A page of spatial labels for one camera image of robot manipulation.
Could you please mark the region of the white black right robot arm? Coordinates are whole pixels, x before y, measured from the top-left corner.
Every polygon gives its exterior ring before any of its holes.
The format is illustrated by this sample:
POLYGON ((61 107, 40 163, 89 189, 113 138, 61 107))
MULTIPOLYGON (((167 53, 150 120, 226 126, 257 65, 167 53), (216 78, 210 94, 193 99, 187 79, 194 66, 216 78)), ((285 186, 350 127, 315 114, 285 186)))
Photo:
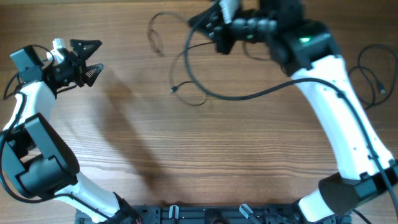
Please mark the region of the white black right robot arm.
POLYGON ((239 40, 265 43, 313 108, 338 171, 296 203, 293 222, 340 217, 385 192, 397 201, 397 161, 369 122, 332 34, 322 22, 305 18, 300 1, 261 1, 256 11, 242 10, 239 1, 214 1, 188 23, 221 54, 239 40))

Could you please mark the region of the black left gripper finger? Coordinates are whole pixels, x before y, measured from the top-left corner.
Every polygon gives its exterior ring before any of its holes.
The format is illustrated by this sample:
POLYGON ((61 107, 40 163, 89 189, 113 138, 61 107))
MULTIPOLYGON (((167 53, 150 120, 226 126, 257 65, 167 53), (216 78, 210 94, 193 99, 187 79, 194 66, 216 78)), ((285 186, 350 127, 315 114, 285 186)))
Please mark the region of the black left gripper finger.
POLYGON ((100 40, 70 40, 70 46, 77 56, 82 60, 89 59, 101 45, 102 41, 100 40))
POLYGON ((90 65, 86 67, 82 77, 84 84, 88 85, 89 87, 92 87, 94 82, 96 81, 97 77, 101 73, 101 71, 104 69, 104 65, 102 63, 98 63, 95 65, 90 65))

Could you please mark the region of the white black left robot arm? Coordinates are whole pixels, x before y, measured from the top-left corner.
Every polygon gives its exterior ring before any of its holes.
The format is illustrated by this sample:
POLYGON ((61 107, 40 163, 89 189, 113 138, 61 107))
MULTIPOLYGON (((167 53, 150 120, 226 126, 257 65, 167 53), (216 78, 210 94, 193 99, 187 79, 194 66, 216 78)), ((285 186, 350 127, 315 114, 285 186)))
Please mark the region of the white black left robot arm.
POLYGON ((63 201, 87 214, 93 223, 118 223, 121 199, 102 189, 80 171, 73 151, 49 123, 57 96, 76 87, 93 86, 103 64, 86 61, 101 46, 100 40, 53 41, 46 61, 27 45, 10 55, 18 71, 12 118, 1 131, 1 184, 24 203, 63 201))

